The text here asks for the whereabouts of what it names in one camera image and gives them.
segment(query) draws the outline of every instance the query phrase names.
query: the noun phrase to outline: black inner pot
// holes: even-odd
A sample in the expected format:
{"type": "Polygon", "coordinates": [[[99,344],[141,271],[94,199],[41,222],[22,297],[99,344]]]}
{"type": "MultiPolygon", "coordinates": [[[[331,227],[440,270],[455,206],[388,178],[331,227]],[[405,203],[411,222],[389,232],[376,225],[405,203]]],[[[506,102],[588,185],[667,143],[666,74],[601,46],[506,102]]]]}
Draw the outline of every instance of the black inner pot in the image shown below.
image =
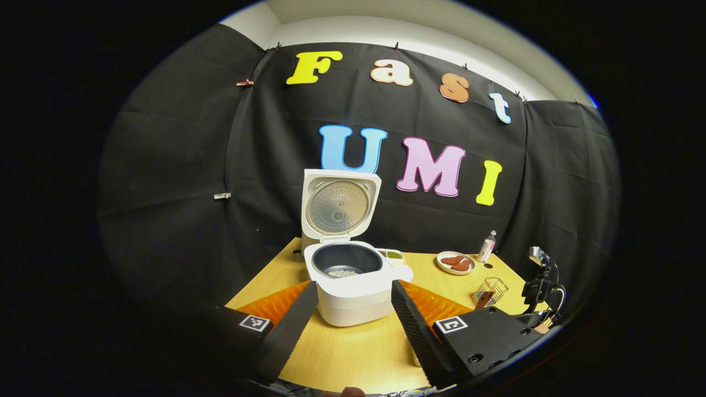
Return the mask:
{"type": "Polygon", "coordinates": [[[317,249],[311,263],[324,274],[339,278],[378,271],[383,260],[374,250],[357,244],[332,243],[317,249]]]}

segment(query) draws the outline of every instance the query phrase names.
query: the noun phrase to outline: wire basket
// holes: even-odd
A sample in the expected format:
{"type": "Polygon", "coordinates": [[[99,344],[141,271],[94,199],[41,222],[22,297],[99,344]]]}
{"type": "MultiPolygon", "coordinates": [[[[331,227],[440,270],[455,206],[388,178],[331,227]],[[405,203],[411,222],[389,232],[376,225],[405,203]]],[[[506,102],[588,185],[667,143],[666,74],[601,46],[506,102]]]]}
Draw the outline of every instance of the wire basket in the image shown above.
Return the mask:
{"type": "Polygon", "coordinates": [[[478,290],[471,295],[471,299],[473,303],[478,303],[478,300],[483,296],[484,292],[493,291],[494,294],[487,303],[487,305],[491,306],[498,303],[508,289],[508,286],[505,285],[499,277],[488,277],[483,281],[481,286],[478,287],[478,290]]]}

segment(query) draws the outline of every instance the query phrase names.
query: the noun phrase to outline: plastic bottle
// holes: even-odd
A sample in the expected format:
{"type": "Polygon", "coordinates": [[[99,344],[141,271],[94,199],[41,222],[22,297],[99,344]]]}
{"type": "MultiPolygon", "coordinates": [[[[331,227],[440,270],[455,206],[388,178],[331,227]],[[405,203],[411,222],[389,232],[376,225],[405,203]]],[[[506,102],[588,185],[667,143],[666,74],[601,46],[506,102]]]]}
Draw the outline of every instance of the plastic bottle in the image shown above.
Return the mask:
{"type": "Polygon", "coordinates": [[[495,234],[495,230],[492,230],[490,235],[486,237],[486,240],[483,242],[483,247],[478,254],[479,262],[486,263],[488,259],[490,259],[490,254],[493,252],[493,248],[495,248],[495,234]]]}

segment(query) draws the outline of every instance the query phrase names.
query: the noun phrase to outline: wooden table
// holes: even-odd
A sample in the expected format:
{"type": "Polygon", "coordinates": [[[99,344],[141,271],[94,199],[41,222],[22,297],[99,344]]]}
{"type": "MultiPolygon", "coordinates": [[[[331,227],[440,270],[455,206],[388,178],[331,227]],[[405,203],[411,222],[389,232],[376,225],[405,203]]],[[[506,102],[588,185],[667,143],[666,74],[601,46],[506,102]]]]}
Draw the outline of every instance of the wooden table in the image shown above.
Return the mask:
{"type": "MultiPolygon", "coordinates": [[[[226,305],[237,309],[261,297],[309,279],[304,257],[295,237],[242,291],[226,305]]],[[[473,308],[471,294],[486,277],[498,276],[509,287],[496,307],[508,314],[526,310],[521,297],[525,281],[495,254],[488,263],[477,265],[467,275],[453,275],[441,270],[436,254],[405,252],[407,265],[414,271],[412,283],[473,308]]],[[[546,308],[546,304],[537,309],[546,308]]],[[[320,390],[340,392],[355,386],[366,393],[390,393],[428,386],[421,367],[414,365],[409,344],[397,314],[350,327],[326,323],[314,311],[301,334],[280,378],[320,390]]]]}

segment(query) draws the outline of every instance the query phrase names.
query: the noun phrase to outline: pink letter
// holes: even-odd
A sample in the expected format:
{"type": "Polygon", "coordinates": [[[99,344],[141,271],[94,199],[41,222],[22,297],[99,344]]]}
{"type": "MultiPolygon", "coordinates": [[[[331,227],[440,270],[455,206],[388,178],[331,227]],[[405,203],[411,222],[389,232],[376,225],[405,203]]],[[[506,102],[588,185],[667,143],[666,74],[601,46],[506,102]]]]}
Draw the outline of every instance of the pink letter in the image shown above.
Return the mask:
{"type": "Polygon", "coordinates": [[[458,146],[446,146],[439,155],[439,159],[434,161],[429,144],[424,139],[408,136],[402,140],[402,144],[407,146],[407,165],[405,165],[405,174],[397,182],[399,190],[415,191],[419,188],[414,180],[418,170],[424,191],[429,191],[441,176],[441,181],[434,188],[434,193],[439,196],[458,196],[456,187],[458,170],[461,167],[461,159],[466,156],[466,150],[458,146]]]}

